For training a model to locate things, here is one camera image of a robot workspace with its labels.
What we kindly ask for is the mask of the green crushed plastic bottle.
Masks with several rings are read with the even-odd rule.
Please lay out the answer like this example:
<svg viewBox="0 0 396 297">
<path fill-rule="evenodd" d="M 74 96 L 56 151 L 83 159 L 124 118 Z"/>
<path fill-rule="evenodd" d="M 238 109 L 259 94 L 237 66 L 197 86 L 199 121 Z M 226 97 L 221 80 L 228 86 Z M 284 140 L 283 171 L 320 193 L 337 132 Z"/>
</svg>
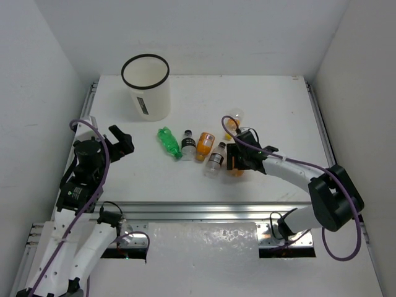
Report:
<svg viewBox="0 0 396 297">
<path fill-rule="evenodd" d="M 159 129 L 157 132 L 157 137 L 168 154 L 174 156 L 177 160 L 180 160 L 183 157 L 178 141 L 169 128 L 164 127 Z"/>
</svg>

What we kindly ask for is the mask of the orange juice bottle gold cap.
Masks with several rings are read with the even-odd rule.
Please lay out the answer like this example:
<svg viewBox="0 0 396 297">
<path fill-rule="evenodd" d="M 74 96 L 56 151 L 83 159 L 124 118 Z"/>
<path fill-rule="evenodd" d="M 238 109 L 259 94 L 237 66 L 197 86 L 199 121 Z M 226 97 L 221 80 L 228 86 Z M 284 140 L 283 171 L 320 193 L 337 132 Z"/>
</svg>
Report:
<svg viewBox="0 0 396 297">
<path fill-rule="evenodd" d="M 239 170 L 237 168 L 233 168 L 232 170 L 227 170 L 227 173 L 233 177 L 240 177 L 244 174 L 244 170 Z"/>
</svg>

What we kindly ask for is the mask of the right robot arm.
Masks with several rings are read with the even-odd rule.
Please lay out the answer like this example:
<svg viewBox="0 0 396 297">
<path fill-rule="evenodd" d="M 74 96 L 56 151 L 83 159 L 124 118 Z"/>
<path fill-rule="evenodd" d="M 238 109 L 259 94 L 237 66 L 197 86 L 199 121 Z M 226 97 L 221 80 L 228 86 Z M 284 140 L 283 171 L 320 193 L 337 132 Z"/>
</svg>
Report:
<svg viewBox="0 0 396 297">
<path fill-rule="evenodd" d="M 310 196 L 311 205 L 293 209 L 277 220 L 277 233 L 290 236 L 311 228 L 336 232 L 364 209 L 364 202 L 346 170 L 340 165 L 327 168 L 331 174 L 283 159 L 278 149 L 262 148 L 249 131 L 237 130 L 236 142 L 227 145 L 227 170 L 254 170 L 287 181 Z"/>
</svg>

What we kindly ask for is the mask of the orange juice bottle silver label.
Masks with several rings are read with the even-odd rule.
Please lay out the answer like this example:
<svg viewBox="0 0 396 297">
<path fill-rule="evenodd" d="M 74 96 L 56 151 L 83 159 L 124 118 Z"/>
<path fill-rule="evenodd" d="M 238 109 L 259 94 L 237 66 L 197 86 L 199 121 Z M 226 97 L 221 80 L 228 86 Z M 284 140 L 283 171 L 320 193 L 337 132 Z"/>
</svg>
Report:
<svg viewBox="0 0 396 297">
<path fill-rule="evenodd" d="M 208 154 L 211 152 L 215 136 L 208 132 L 203 132 L 196 146 L 196 160 L 203 162 Z"/>
</svg>

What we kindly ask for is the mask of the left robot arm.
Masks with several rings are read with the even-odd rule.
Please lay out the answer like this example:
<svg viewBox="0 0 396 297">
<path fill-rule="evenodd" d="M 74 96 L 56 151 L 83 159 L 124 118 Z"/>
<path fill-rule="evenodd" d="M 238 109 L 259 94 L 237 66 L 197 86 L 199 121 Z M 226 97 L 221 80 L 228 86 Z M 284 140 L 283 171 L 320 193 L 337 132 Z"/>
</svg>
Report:
<svg viewBox="0 0 396 297">
<path fill-rule="evenodd" d="M 108 129 L 117 140 L 113 144 L 86 121 L 73 120 L 70 126 L 74 131 L 86 126 L 91 134 L 77 136 L 73 144 L 74 157 L 59 185 L 54 225 L 43 258 L 17 296 L 87 296 L 90 273 L 121 231 L 123 215 L 101 210 L 91 234 L 79 245 L 103 194 L 110 164 L 134 152 L 132 137 L 112 125 Z"/>
</svg>

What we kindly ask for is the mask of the clear bottle black label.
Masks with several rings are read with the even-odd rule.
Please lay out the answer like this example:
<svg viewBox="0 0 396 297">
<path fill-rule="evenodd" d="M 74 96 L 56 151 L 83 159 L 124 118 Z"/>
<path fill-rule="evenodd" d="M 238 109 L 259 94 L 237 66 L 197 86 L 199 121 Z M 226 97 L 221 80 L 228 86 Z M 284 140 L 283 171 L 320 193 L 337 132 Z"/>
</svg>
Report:
<svg viewBox="0 0 396 297">
<path fill-rule="evenodd" d="M 192 131 L 185 130 L 181 141 L 182 160 L 190 161 L 196 156 L 196 142 L 192 138 Z"/>
<path fill-rule="evenodd" d="M 217 147 L 215 147 L 208 159 L 205 166 L 204 174 L 210 178 L 214 178 L 220 172 L 223 161 L 225 159 L 226 143 L 220 142 Z"/>
</svg>

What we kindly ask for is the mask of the clear bottle orange liquid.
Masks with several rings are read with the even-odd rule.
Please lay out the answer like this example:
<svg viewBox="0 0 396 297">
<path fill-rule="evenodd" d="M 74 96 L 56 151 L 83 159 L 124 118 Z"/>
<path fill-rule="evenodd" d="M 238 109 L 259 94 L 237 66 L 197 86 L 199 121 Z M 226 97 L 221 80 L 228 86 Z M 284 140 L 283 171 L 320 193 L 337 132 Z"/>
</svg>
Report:
<svg viewBox="0 0 396 297">
<path fill-rule="evenodd" d="M 244 111 L 241 108 L 233 108 L 229 110 L 228 116 L 233 118 L 226 118 L 225 122 L 225 126 L 231 132 L 231 134 L 226 133 L 225 138 L 231 140 L 231 136 L 236 134 L 237 127 L 241 126 L 241 122 L 244 119 Z"/>
</svg>

